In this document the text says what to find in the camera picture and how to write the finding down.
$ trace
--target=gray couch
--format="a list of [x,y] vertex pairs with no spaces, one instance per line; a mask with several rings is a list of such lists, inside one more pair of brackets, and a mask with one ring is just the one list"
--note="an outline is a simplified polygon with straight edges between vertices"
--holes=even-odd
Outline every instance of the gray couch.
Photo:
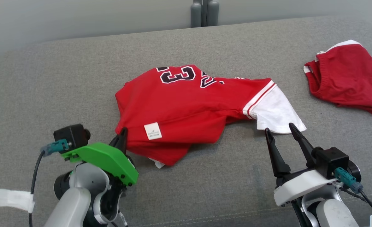
[[[6,52],[0,55],[0,188],[29,190],[40,147],[63,126],[82,123],[91,143],[108,143],[120,119],[114,94],[125,82],[153,67],[195,64],[212,76],[271,77],[307,126],[308,140],[347,153],[372,199],[372,115],[314,98],[302,70],[320,50],[350,39],[372,56],[372,26],[345,17],[60,40]],[[292,169],[303,168],[292,136],[276,140]],[[217,143],[193,145],[170,168],[130,156],[139,181],[121,199],[121,210],[131,227],[298,226],[291,206],[275,205],[266,140],[255,121],[228,125]],[[54,180],[72,168],[59,155],[42,160],[35,227],[58,202]],[[369,225],[371,208],[341,195],[360,226]],[[27,213],[0,208],[0,226],[28,226]]]

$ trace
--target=clothing label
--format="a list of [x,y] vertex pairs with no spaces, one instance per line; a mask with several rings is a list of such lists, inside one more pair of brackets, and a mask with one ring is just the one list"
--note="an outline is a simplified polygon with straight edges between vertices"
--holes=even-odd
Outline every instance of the clothing label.
[[148,139],[153,140],[157,138],[162,138],[162,134],[160,133],[158,122],[144,125],[145,132],[147,133]]

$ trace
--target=white wall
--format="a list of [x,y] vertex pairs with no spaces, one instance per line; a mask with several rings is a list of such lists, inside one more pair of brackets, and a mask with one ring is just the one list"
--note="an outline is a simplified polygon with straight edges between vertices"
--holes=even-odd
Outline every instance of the white wall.
[[0,53],[56,39],[190,27],[190,0],[0,0]]
[[[218,0],[219,25],[353,14],[372,0]],[[190,27],[193,0],[0,0],[0,53],[28,43]]]
[[217,1],[218,25],[324,15],[352,15],[372,23],[372,0]]

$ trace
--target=teal connector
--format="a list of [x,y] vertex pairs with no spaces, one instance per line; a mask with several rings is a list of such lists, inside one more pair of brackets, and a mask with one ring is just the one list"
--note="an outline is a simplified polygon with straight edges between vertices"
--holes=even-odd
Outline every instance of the teal connector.
[[52,153],[65,151],[69,149],[69,144],[66,139],[60,139],[59,141],[45,145],[40,149],[40,152],[44,151],[44,157],[49,156]]
[[334,177],[336,177],[339,181],[351,186],[356,182],[356,178],[345,171],[342,167],[339,167],[334,170]]

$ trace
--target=red jersey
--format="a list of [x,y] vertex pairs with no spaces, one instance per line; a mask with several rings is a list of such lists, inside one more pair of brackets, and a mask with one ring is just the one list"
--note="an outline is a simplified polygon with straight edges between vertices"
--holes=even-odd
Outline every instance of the red jersey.
[[359,42],[347,40],[318,53],[304,72],[313,96],[372,114],[372,56]]
[[127,148],[167,165],[193,143],[214,143],[226,124],[257,119],[258,129],[290,133],[289,122],[305,130],[287,98],[271,79],[227,79],[197,66],[153,68],[127,82],[115,95],[128,128]]

